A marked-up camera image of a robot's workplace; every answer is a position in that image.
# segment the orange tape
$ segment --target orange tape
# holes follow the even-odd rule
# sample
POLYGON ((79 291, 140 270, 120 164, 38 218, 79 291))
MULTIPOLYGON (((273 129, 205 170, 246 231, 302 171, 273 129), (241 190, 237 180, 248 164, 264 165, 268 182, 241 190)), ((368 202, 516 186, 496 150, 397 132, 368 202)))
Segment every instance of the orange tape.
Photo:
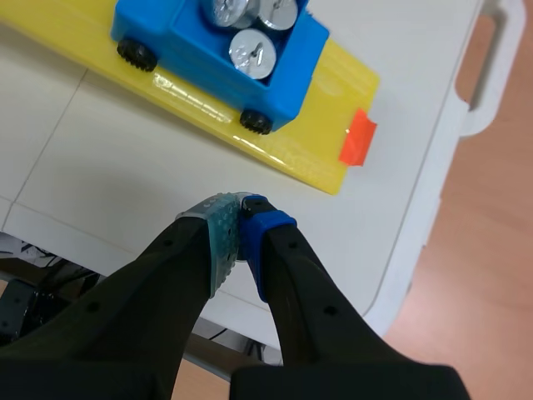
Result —
POLYGON ((376 126, 376 123, 368 119, 365 110, 357 110, 347 132, 339 160, 351 166, 362 167, 374 138, 376 126))

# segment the white table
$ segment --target white table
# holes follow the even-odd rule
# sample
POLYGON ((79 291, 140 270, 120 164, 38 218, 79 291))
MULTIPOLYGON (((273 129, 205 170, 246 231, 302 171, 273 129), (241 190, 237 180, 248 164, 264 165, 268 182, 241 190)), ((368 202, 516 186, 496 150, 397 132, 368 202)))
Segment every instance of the white table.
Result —
MULTIPOLYGON (((203 198, 261 193, 298 220, 338 287, 384 333, 431 230, 456 144, 496 115, 521 37, 521 0, 485 2, 507 24, 497 29, 469 112, 454 82, 483 4, 311 2, 333 38, 381 75, 366 165, 349 170, 335 197, 0 27, 2 230, 110 274, 203 198)), ((237 264, 202 316, 278 346, 246 264, 237 264)))

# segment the wooden floor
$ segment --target wooden floor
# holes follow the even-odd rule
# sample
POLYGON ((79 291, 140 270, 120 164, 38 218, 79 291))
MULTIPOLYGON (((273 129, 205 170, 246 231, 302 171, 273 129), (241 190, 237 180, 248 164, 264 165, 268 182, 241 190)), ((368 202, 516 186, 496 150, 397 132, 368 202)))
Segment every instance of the wooden floor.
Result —
MULTIPOLYGON (((533 0, 526 0, 533 16, 533 0)), ((490 24, 459 79, 471 90, 490 24)), ((496 121, 456 153, 431 240, 386 339, 455 366, 475 400, 533 399, 533 24, 496 121)))

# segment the blue gripper pad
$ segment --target blue gripper pad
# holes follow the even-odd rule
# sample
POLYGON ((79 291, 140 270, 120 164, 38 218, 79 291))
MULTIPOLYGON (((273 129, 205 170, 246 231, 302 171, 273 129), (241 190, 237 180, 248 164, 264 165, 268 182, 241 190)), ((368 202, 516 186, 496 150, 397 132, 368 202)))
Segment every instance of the blue gripper pad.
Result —
POLYGON ((239 249, 238 217, 241 209, 240 198, 236 194, 212 196, 193 208, 177 216, 202 218, 209 229, 209 248, 211 249, 210 290, 211 298, 226 281, 235 265, 239 249))

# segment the silver cylinder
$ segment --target silver cylinder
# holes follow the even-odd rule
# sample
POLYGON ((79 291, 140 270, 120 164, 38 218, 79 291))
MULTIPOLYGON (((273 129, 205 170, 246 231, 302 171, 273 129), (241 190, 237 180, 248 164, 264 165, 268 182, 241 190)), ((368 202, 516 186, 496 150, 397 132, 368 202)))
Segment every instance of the silver cylinder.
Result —
POLYGON ((296 0, 261 0, 257 18, 262 30, 284 32, 294 26, 298 5, 296 0))
POLYGON ((202 0, 207 20, 218 28, 249 28, 259 13, 260 0, 202 0))
POLYGON ((268 77, 276 66, 274 44, 256 29, 245 29, 235 35, 229 55, 235 68, 252 79, 268 77))

